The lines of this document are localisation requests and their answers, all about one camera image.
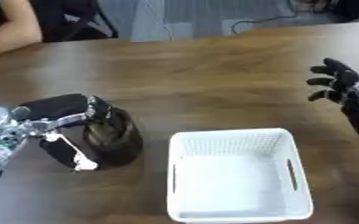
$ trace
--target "person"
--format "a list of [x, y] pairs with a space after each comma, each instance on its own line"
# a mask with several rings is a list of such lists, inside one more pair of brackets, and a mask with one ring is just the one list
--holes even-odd
[[326, 74], [329, 78], [312, 78], [307, 84], [329, 89], [311, 94], [308, 100], [314, 102], [326, 98], [341, 104], [341, 112], [359, 135], [359, 74], [335, 59], [324, 59], [324, 66], [312, 66], [311, 71], [314, 74]]
[[0, 53], [44, 41], [64, 21], [60, 0], [0, 0]]

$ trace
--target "white plastic basket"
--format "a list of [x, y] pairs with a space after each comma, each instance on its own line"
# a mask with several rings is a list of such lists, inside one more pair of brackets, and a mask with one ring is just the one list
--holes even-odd
[[285, 129], [181, 132], [170, 141], [167, 210], [186, 223], [303, 220], [313, 202]]

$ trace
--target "black chair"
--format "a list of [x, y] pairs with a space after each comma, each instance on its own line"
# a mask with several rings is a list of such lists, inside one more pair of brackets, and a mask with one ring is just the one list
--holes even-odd
[[[62, 0], [62, 10], [66, 15], [79, 19], [77, 21], [67, 20], [47, 42], [118, 38], [118, 31], [104, 14], [98, 0]], [[90, 25], [90, 23], [94, 23], [99, 26], [96, 16], [99, 16], [109, 28], [110, 35]]]

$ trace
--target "white cable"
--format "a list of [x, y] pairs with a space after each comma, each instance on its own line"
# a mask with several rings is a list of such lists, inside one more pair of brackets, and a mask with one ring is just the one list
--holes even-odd
[[167, 27], [166, 24], [164, 24], [160, 19], [158, 13], [154, 10], [154, 7], [152, 6], [150, 0], [144, 0], [147, 4], [148, 8], [154, 14], [157, 24], [161, 25], [163, 29], [167, 31], [167, 34], [169, 35], [170, 40], [174, 40], [174, 37], [172, 36], [172, 31]]

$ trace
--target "person's arm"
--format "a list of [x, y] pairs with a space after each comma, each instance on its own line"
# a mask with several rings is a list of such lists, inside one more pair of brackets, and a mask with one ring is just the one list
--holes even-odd
[[42, 42], [39, 22], [29, 0], [0, 0], [0, 7], [8, 20], [0, 26], [0, 53]]

